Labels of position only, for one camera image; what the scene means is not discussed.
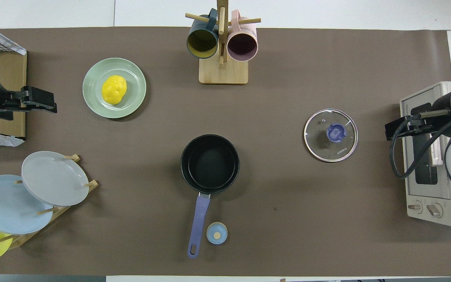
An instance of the black cable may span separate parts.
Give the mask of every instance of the black cable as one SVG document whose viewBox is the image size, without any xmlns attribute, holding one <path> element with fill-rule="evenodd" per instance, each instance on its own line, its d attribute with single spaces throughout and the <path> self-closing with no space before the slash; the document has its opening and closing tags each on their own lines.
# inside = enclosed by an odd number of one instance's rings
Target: black cable
<svg viewBox="0 0 451 282">
<path fill-rule="evenodd" d="M 401 172 L 399 172 L 398 167 L 396 166 L 396 162 L 394 160 L 394 145 L 396 144 L 396 140 L 398 139 L 399 132 L 401 132 L 403 130 L 403 127 L 405 127 L 410 121 L 416 120 L 416 119 L 420 119 L 420 114 L 411 116 L 411 117 L 407 118 L 405 121 L 403 121 L 403 123 L 401 123 L 401 125 L 399 125 L 399 127 L 394 132 L 394 135 L 392 136 L 391 147 L 389 150 L 389 159 L 391 162 L 392 171 L 400 179 L 407 178 L 413 172 L 413 170 L 418 166 L 420 159 L 426 153 L 426 151 L 429 149 L 429 147 L 436 141 L 436 139 L 438 139 L 438 137 L 440 137 L 448 128 L 451 127 L 451 121 L 450 121 L 449 123 L 446 123 L 446 125 L 443 125 L 443 127 L 440 128 L 435 134 L 433 134 L 431 139 L 429 139 L 424 144 L 424 146 L 422 146 L 422 148 L 417 152 L 417 154 L 415 154 L 415 156 L 413 158 L 413 162 L 410 165 L 410 167 L 406 170 L 406 172 L 404 174 L 402 174 Z"/>
</svg>

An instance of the mug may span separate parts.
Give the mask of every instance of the mug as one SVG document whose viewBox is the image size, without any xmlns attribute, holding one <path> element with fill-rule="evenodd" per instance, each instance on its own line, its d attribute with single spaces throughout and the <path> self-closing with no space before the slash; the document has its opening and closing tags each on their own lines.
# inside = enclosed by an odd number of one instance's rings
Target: mug
<svg viewBox="0 0 451 282">
<path fill-rule="evenodd" d="M 210 14 L 201 15 L 209 18 L 208 23 L 195 20 L 189 31 L 187 45 L 189 53 L 199 59 L 206 59 L 215 54 L 218 49 L 217 10 L 211 9 Z"/>
<path fill-rule="evenodd" d="M 238 21 L 247 19 L 240 16 L 239 10 L 232 12 L 232 26 L 229 28 L 227 36 L 227 53 L 236 61 L 249 61 L 255 57 L 258 50 L 255 24 L 240 25 L 238 23 Z"/>
</svg>

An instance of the light blue plate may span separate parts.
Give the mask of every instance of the light blue plate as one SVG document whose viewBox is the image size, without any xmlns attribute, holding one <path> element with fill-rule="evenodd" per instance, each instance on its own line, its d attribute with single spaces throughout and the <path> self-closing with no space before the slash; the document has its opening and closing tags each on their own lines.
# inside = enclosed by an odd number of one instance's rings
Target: light blue plate
<svg viewBox="0 0 451 282">
<path fill-rule="evenodd" d="M 0 175 L 0 232 L 28 234 L 45 227 L 52 218 L 52 212 L 37 215 L 39 211 L 52 208 L 34 198 L 17 175 Z"/>
<path fill-rule="evenodd" d="M 215 245 L 224 243 L 227 239 L 227 227 L 223 223 L 215 221 L 206 229 L 206 238 Z"/>
</svg>

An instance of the green plate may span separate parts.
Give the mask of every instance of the green plate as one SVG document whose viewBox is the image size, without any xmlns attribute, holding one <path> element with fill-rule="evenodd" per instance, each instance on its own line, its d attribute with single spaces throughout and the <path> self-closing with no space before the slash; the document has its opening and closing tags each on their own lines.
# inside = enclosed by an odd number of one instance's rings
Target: green plate
<svg viewBox="0 0 451 282">
<path fill-rule="evenodd" d="M 111 75 L 126 80 L 126 94 L 121 102 L 111 105 L 102 98 L 102 85 Z M 136 64 L 121 58 L 109 58 L 93 65 L 83 80 L 83 97 L 95 114 L 107 118 L 122 118 L 133 113 L 145 98 L 146 84 Z"/>
</svg>

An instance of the dark green mug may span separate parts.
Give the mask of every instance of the dark green mug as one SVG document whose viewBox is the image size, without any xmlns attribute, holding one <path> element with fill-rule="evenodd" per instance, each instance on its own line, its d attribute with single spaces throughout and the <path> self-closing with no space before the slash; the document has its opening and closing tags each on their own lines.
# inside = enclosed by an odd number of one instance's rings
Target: dark green mug
<svg viewBox="0 0 451 282">
<path fill-rule="evenodd" d="M 209 18 L 208 23 L 195 20 L 189 31 L 187 45 L 189 53 L 199 59 L 206 59 L 215 54 L 218 49 L 217 10 L 211 9 L 210 14 L 201 15 Z"/>
</svg>

